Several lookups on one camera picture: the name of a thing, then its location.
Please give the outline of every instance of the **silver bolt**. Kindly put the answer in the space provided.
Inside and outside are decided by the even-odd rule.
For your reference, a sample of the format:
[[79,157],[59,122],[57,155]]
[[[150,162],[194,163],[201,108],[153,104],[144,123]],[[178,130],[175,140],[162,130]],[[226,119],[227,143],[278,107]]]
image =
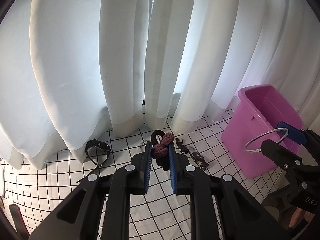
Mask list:
[[229,174],[225,174],[225,175],[223,175],[223,180],[225,180],[225,181],[232,181],[232,176],[231,175],[229,175]]
[[95,181],[98,178],[96,174],[90,174],[87,179],[88,181]]
[[193,165],[187,165],[186,166],[186,171],[195,171],[196,167]]
[[133,171],[136,167],[132,164],[128,164],[126,167],[125,167],[125,170],[126,171]]

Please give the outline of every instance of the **metal ring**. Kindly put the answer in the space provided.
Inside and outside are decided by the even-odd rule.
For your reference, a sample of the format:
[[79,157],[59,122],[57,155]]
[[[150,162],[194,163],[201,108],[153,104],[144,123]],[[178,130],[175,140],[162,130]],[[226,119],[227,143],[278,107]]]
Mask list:
[[144,146],[144,143],[145,142],[147,142],[148,140],[144,140],[144,141],[142,141],[141,143],[140,143],[140,146],[139,146],[139,148],[140,148],[140,151],[143,153],[144,151],[142,150],[142,146]]
[[196,152],[196,149],[194,149],[192,146],[188,146],[187,149],[188,149],[189,152],[191,152],[190,149],[192,149],[192,152]]
[[287,128],[276,128],[276,129],[270,130],[270,131],[268,131],[268,132],[265,132],[265,133],[263,133],[263,134],[255,137],[255,138],[253,138],[252,140],[250,140],[250,141],[245,145],[244,151],[245,151],[245,152],[248,152],[248,153],[258,153],[258,152],[261,152],[261,149],[248,150],[247,147],[248,147],[251,143],[253,143],[255,140],[261,138],[262,136],[265,136],[265,135],[267,135],[267,134],[269,134],[269,133],[278,132],[278,131],[285,131],[284,136],[282,136],[282,137],[280,138],[280,140],[278,140],[278,141],[276,142],[276,143],[278,143],[278,144],[281,143],[281,142],[288,136],[289,130],[288,130]]

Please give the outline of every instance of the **pink bucket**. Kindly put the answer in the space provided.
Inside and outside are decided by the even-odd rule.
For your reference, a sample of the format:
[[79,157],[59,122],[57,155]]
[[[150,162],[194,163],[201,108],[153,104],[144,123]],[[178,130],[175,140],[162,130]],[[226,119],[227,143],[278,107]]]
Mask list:
[[[302,120],[288,101],[271,85],[242,88],[238,92],[240,103],[224,132],[222,141],[247,178],[255,178],[277,166],[261,152],[247,153],[244,146],[251,139],[275,129],[281,121],[297,129],[302,128]],[[278,141],[280,136],[273,132],[254,141],[249,150],[259,149],[264,140]],[[286,138],[280,144],[293,153],[299,145]]]

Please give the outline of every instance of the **curtain fold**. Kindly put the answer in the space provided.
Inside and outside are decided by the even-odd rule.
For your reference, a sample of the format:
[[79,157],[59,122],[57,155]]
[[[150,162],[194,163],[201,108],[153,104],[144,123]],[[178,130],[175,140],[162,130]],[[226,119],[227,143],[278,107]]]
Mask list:
[[292,65],[301,33],[304,0],[289,0],[285,26],[278,47],[265,72],[262,82],[280,89]]
[[154,0],[145,67],[146,124],[162,129],[168,116],[194,0]]
[[218,120],[228,107],[252,59],[260,36],[267,0],[239,0],[227,57],[206,114]]
[[98,58],[100,3],[31,2],[30,54],[41,98],[54,127],[81,162],[87,141],[110,127]]
[[195,130],[218,82],[234,28],[239,0],[209,0],[205,22],[172,129]]
[[32,70],[30,6],[31,0],[16,0],[0,25],[0,126],[16,149],[11,151],[15,161],[22,162],[21,153],[41,169],[48,156],[66,145],[44,108]]
[[17,170],[21,169],[23,155],[18,152],[0,129],[0,156]]
[[148,0],[101,1],[100,72],[117,137],[125,137],[143,124],[148,15]]
[[267,0],[261,33],[239,89],[263,83],[282,36],[289,9],[289,0]]
[[290,70],[279,88],[296,111],[304,104],[320,67],[320,23],[306,1],[298,47]]
[[316,76],[316,80],[313,83],[313,86],[310,90],[310,93],[305,100],[304,104],[299,110],[299,115],[303,120],[303,127],[311,128],[315,133],[320,134],[320,122],[316,123],[316,120],[319,120],[320,115],[320,72]]
[[175,95],[181,95],[186,85],[190,68],[196,53],[196,48],[199,43],[208,5],[209,0],[194,0],[188,34],[183,49],[177,81],[173,91],[173,94]]

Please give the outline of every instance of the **grid pattern tablecloth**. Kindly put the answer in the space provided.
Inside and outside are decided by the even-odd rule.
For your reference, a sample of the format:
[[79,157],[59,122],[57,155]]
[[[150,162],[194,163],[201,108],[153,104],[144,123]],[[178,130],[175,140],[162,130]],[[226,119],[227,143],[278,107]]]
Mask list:
[[[231,174],[259,202],[262,202],[277,181],[281,170],[278,168],[255,179],[247,179],[244,176],[221,141],[222,131],[232,115],[232,110],[225,111],[218,122],[213,122],[204,116],[196,131],[182,135],[174,134],[183,139],[183,144],[193,146],[205,158],[209,163],[207,174],[218,177],[225,173]],[[171,119],[172,117],[167,118],[164,132],[172,132]],[[112,174],[130,163],[132,156],[140,152],[140,143],[143,140],[150,140],[151,133],[148,127],[142,126],[126,138],[115,138],[112,130],[102,134],[99,140],[108,143],[113,153],[107,161],[108,167],[101,170],[100,175]],[[105,158],[103,155],[97,155],[100,161]],[[191,157],[188,157],[190,163],[196,166]],[[95,167],[90,161],[79,163],[69,150],[52,155],[41,171],[37,171],[26,159],[19,171],[4,160],[1,161],[1,166],[5,172],[5,198],[12,199],[20,206],[30,232],[77,186],[77,181]],[[169,171],[163,171],[155,160],[152,160],[148,194],[132,195],[130,206],[131,240],[190,239],[189,198],[173,194]],[[222,239],[217,209],[216,215]],[[103,218],[104,213],[101,216],[98,239],[101,236]]]

